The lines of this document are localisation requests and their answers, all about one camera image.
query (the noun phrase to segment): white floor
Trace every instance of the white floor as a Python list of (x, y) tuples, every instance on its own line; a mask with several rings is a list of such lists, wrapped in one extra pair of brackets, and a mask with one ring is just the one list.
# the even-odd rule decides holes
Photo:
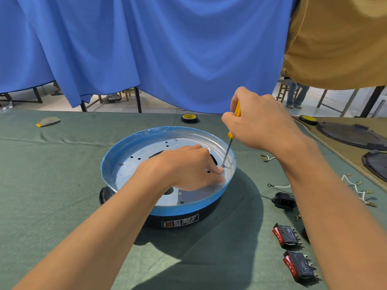
[[(273, 91), (273, 95), (277, 96), (279, 89), (279, 83)], [(52, 84), (47, 84), (42, 87), (38, 87), (38, 91), (41, 94), (43, 103), (15, 103), (15, 109), (19, 110), (40, 110), (40, 111), (78, 111), (80, 112), (80, 107), (72, 108), (67, 102), (64, 96), (51, 96), (51, 92), (55, 91), (56, 88)], [(325, 106), (317, 108), (317, 103), (322, 95), (321, 89), (311, 87), (307, 93), (305, 101), (302, 104), (302, 109), (288, 109), (285, 108), (291, 115), (309, 115), (316, 117), (338, 117), (339, 113), (331, 110)], [(352, 91), (329, 91), (327, 96), (324, 99), (324, 104), (334, 107), (336, 109), (342, 110), (346, 104), (348, 98)], [(36, 100), (35, 94), (32, 89), (23, 90), (20, 92), (10, 93), (12, 98), (15, 100)], [(92, 98), (92, 102), (98, 97), (95, 95)], [(180, 108), (177, 108), (173, 105), (170, 105), (166, 102), (163, 102), (156, 97), (153, 97), (145, 92), (140, 93), (141, 106), (143, 113), (167, 113), (167, 114), (183, 114), (186, 111), (182, 111)], [(136, 113), (137, 102), (134, 94), (129, 97), (129, 101), (126, 101), (125, 96), (123, 95), (122, 100), (119, 102), (111, 104), (100, 104), (97, 102), (88, 109), (89, 112), (128, 112)], [(358, 112), (358, 108), (350, 108), (346, 114), (346, 117), (353, 117)]]

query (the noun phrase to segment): hand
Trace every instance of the hand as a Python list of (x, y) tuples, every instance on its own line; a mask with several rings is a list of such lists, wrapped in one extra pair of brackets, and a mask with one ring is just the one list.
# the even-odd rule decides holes
[(246, 146), (278, 157), (310, 141), (272, 95), (258, 96), (245, 87), (239, 87), (231, 100), (231, 111), (235, 111), (238, 101), (241, 116), (235, 117), (232, 112), (227, 112), (222, 121)]
[(220, 184), (225, 180), (220, 175), (223, 168), (215, 165), (208, 149), (201, 145), (165, 150), (144, 161), (137, 170), (151, 171), (152, 175), (159, 177), (166, 188), (176, 187), (187, 191)]

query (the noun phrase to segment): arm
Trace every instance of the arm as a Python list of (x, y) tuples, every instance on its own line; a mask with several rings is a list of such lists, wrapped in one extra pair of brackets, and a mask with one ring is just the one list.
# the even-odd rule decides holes
[(385, 288), (384, 228), (274, 97), (242, 87), (235, 92), (232, 111), (238, 100), (241, 117), (225, 113), (222, 120), (235, 138), (281, 163), (329, 289)]
[(38, 263), (14, 290), (110, 289), (163, 193), (170, 187), (196, 190), (221, 183), (224, 179), (218, 174), (222, 171), (201, 146), (164, 151), (143, 162), (117, 194)]

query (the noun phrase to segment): brown curtain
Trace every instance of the brown curtain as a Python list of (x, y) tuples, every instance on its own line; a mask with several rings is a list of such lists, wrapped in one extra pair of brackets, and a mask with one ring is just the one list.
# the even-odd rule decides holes
[(284, 68), (295, 81), (345, 90), (387, 84), (387, 0), (301, 0)]

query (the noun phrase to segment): tiled floor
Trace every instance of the tiled floor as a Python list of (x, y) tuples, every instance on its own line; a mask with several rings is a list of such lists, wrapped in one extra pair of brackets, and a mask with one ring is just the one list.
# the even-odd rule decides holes
[[(278, 94), (279, 83), (273, 91), (273, 95)], [(51, 96), (50, 93), (55, 91), (56, 88), (52, 84), (44, 85), (38, 87), (39, 93), (42, 96), (43, 104), (37, 103), (15, 103), (15, 109), (24, 109), (24, 110), (41, 110), (41, 111), (81, 111), (80, 107), (71, 108), (70, 104), (67, 102), (64, 96)], [(321, 98), (321, 90), (317, 88), (310, 88), (307, 93), (306, 99), (302, 104), (302, 109), (288, 109), (286, 110), (294, 116), (297, 115), (309, 115), (317, 117), (338, 117), (339, 113), (331, 110), (327, 107), (321, 106), (317, 108), (317, 103)], [(32, 89), (23, 90), (20, 92), (11, 93), (14, 99), (19, 100), (34, 100), (35, 95)], [(92, 101), (96, 100), (98, 97), (95, 95)], [(153, 97), (145, 92), (140, 93), (141, 106), (144, 113), (167, 113), (167, 114), (183, 114), (187, 111), (182, 111), (180, 108), (172, 106), (166, 102), (163, 102), (156, 97)], [(324, 103), (335, 107), (336, 109), (343, 109), (345, 102), (339, 102), (337, 100), (326, 97)], [(111, 104), (100, 104), (99, 102), (91, 106), (88, 111), (90, 112), (138, 112), (137, 103), (134, 94), (129, 97), (127, 102), (125, 96), (123, 96), (120, 102), (115, 102)], [(352, 117), (354, 114), (348, 112), (346, 116)]]

